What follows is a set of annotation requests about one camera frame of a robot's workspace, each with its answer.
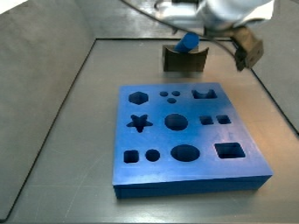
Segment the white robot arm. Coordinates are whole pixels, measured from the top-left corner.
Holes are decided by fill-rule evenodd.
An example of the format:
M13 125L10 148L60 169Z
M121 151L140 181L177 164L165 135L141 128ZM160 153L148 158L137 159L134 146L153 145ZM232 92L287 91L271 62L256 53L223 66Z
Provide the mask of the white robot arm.
M154 17L181 28L201 28L207 38L231 38L236 68L251 69L264 53L249 27L268 21L276 0L154 0Z

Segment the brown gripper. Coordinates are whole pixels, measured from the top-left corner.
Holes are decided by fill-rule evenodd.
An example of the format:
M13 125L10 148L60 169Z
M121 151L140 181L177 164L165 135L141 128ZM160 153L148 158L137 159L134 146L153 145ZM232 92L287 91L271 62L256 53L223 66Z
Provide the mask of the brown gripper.
M233 55L237 70L251 69L264 53L263 40L245 26L232 30L231 40L237 47Z

